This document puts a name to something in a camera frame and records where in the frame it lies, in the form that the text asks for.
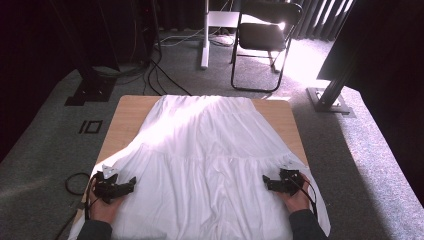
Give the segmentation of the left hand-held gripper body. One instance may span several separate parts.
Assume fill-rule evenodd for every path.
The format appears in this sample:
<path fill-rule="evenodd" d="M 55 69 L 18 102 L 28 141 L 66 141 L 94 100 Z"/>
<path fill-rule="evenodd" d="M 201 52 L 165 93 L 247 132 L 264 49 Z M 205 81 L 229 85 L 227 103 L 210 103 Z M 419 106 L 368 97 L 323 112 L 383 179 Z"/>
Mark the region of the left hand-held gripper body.
<path fill-rule="evenodd" d="M 113 167 L 103 165 L 95 175 L 93 192 L 96 197 L 110 203 L 112 199 L 125 195 L 123 187 L 116 183 L 119 171 Z"/>

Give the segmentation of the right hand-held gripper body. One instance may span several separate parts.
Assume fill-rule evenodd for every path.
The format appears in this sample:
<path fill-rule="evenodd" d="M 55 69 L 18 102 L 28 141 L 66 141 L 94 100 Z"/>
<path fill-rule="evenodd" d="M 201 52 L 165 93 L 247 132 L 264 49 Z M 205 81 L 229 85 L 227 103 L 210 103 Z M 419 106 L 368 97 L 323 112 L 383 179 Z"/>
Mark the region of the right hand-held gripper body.
<path fill-rule="evenodd" d="M 273 183 L 273 190 L 280 193 L 287 193 L 290 196 L 297 193 L 305 182 L 299 170 L 281 168 L 279 177 L 280 179 Z"/>

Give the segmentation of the white skirt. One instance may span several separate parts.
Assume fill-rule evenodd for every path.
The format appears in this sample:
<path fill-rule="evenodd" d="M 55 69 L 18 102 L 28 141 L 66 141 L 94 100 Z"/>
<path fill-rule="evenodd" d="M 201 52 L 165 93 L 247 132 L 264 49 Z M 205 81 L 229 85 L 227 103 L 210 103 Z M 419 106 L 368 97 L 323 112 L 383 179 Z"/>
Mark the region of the white skirt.
<path fill-rule="evenodd" d="M 117 240 L 293 240 L 290 213 L 262 175 L 309 168 L 242 97 L 161 97 L 136 137 L 104 161 L 136 177 L 111 224 Z M 325 204 L 309 209 L 328 236 Z"/>

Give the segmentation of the person's right hand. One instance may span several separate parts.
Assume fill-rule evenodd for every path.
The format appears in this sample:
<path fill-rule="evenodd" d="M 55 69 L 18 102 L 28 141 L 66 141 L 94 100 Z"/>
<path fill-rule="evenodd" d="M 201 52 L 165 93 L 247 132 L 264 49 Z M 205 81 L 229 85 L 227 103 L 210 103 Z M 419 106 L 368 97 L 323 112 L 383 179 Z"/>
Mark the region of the person's right hand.
<path fill-rule="evenodd" d="M 278 197 L 284 202 L 290 214 L 297 211 L 310 209 L 310 199 L 308 193 L 309 180 L 304 174 L 302 174 L 302 178 L 304 179 L 302 189 L 294 195 L 287 193 L 277 193 Z"/>

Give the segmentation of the person's left hand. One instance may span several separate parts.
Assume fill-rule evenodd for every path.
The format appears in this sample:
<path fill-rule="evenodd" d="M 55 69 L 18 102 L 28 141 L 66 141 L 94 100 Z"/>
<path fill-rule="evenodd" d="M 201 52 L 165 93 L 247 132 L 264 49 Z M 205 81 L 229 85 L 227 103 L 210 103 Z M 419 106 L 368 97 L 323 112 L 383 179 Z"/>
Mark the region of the person's left hand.
<path fill-rule="evenodd" d="M 113 200 L 110 204 L 105 203 L 101 198 L 94 194 L 94 188 L 89 191 L 89 215 L 91 220 L 102 221 L 112 224 L 117 216 L 118 209 L 125 198 L 120 197 Z"/>

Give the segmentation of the metal stand with grey base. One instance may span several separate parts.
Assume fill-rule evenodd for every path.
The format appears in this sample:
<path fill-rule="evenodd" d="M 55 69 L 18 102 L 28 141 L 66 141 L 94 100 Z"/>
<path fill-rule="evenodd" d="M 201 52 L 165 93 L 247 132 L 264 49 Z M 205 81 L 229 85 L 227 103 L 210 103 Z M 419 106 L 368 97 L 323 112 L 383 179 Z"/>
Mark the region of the metal stand with grey base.
<path fill-rule="evenodd" d="M 341 91 L 353 72 L 352 66 L 345 67 L 326 88 L 308 87 L 307 93 L 316 112 L 350 115 L 353 110 L 347 106 Z"/>

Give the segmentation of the black stand with flat base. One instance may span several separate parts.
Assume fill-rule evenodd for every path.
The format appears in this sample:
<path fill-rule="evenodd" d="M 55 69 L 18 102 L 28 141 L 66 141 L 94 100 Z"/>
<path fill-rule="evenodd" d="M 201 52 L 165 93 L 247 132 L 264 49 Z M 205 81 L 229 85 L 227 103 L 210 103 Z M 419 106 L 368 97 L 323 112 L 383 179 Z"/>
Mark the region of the black stand with flat base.
<path fill-rule="evenodd" d="M 66 106 L 83 106 L 86 102 L 108 102 L 116 83 L 115 78 L 100 76 L 90 64 L 80 36 L 63 0 L 47 0 L 56 32 L 82 80 Z"/>

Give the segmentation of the black folding chair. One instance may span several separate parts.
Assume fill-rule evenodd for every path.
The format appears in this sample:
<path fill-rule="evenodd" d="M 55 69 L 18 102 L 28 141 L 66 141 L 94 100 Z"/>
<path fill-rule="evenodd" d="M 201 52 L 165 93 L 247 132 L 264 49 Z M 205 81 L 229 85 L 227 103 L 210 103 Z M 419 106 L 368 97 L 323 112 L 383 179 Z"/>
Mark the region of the black folding chair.
<path fill-rule="evenodd" d="M 234 89 L 272 93 L 280 87 L 293 33 L 302 15 L 302 6 L 293 2 L 249 0 L 241 6 L 230 61 L 232 64 L 230 84 Z M 246 57 L 246 54 L 238 52 L 239 47 L 245 50 L 267 52 L 271 67 L 275 67 L 279 55 L 282 52 L 285 53 L 275 86 L 262 89 L 236 85 L 237 58 Z"/>

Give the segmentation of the white desk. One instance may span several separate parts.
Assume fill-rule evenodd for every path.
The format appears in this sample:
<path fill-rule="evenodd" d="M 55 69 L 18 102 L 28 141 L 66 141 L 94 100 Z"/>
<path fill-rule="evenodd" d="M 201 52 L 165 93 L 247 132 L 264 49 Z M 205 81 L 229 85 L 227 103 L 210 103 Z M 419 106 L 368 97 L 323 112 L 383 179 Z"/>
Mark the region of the white desk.
<path fill-rule="evenodd" d="M 225 28 L 236 28 L 239 17 L 238 12 L 232 11 L 211 11 L 209 9 L 209 0 L 204 0 L 204 37 L 201 54 L 200 67 L 207 69 L 209 66 L 209 28 L 210 27 L 225 27 Z"/>

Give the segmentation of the black board panel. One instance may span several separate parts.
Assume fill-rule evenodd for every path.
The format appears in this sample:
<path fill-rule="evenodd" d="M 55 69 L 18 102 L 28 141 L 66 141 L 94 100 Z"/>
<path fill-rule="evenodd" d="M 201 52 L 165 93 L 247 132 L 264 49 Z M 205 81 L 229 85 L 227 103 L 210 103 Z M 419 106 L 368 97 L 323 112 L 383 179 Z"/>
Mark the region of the black board panel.
<path fill-rule="evenodd" d="M 424 73 L 424 0 L 355 0 L 319 76 L 359 88 Z"/>

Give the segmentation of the grey curtain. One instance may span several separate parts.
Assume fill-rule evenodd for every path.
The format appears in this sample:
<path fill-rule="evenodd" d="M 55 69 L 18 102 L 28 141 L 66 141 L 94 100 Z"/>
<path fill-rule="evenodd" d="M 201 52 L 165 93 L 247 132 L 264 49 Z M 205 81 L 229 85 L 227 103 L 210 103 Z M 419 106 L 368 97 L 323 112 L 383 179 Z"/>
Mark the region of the grey curtain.
<path fill-rule="evenodd" d="M 335 41 L 356 0 L 290 0 L 302 7 L 294 38 Z"/>

